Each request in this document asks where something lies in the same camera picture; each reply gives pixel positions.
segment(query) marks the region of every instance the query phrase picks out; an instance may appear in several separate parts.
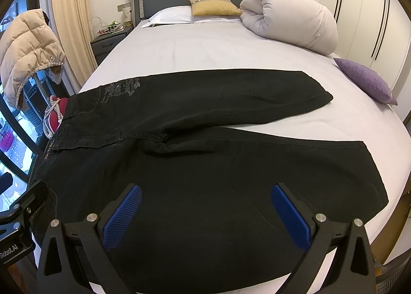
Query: yellow pillow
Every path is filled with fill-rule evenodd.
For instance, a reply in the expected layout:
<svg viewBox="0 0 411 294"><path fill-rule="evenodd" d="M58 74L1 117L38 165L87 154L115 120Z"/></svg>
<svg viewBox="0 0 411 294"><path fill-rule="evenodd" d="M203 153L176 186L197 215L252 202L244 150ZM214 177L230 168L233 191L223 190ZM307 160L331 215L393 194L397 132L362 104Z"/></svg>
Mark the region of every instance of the yellow pillow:
<svg viewBox="0 0 411 294"><path fill-rule="evenodd" d="M205 15L241 15L231 0L189 0L193 16Z"/></svg>

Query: white bed sheet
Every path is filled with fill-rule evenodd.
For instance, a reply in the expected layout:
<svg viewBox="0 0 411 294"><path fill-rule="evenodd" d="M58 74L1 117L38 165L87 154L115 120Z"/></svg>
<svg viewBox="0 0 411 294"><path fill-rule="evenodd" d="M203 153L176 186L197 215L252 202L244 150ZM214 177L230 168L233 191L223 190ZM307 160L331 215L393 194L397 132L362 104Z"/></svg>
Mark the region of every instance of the white bed sheet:
<svg viewBox="0 0 411 294"><path fill-rule="evenodd" d="M365 142L389 199L365 225L372 242L394 211L408 179L411 139L390 106L368 97L331 57L259 37L238 23L138 26L114 48L81 91L137 76L229 68L302 70L334 96L329 104L310 113L235 128L299 139ZM320 288L333 256L334 252L327 255L309 293ZM286 277L231 293L273 294Z"/></svg>

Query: metal screw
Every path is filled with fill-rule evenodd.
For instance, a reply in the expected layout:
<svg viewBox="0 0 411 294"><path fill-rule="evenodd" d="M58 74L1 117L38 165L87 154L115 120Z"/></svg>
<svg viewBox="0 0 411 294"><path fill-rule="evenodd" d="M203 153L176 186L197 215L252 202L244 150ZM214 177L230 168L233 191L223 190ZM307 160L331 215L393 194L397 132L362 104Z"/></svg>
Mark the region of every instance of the metal screw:
<svg viewBox="0 0 411 294"><path fill-rule="evenodd" d="M60 224L60 221L57 219L54 219L50 222L50 226L52 227L57 227Z"/></svg>
<svg viewBox="0 0 411 294"><path fill-rule="evenodd" d="M87 221L88 222L94 222L95 220L97 220L98 216L96 213L91 213L89 215L87 215Z"/></svg>
<svg viewBox="0 0 411 294"><path fill-rule="evenodd" d="M318 222L325 222L325 220L327 220L327 217L322 213L316 214L315 218L317 219Z"/></svg>
<svg viewBox="0 0 411 294"><path fill-rule="evenodd" d="M354 224L355 224L356 226L362 226L362 220L360 220L360 219L355 219L355 220L354 220Z"/></svg>

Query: purple pillow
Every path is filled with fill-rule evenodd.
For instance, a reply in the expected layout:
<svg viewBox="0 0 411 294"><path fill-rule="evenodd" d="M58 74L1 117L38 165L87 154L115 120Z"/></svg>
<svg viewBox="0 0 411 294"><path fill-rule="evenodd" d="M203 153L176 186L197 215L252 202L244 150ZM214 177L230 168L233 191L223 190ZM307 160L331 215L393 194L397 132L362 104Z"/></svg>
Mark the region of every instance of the purple pillow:
<svg viewBox="0 0 411 294"><path fill-rule="evenodd" d="M334 61L371 98L380 103L398 105L388 84L375 71L346 59L334 58Z"/></svg>

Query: wall outlet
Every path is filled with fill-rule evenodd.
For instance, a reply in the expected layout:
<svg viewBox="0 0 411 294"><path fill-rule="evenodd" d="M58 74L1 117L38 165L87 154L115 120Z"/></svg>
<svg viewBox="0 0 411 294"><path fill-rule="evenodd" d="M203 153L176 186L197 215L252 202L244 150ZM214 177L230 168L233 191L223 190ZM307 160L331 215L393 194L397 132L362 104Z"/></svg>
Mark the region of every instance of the wall outlet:
<svg viewBox="0 0 411 294"><path fill-rule="evenodd" d="M122 12L124 8L131 7L131 3L124 3L117 6L117 11Z"/></svg>

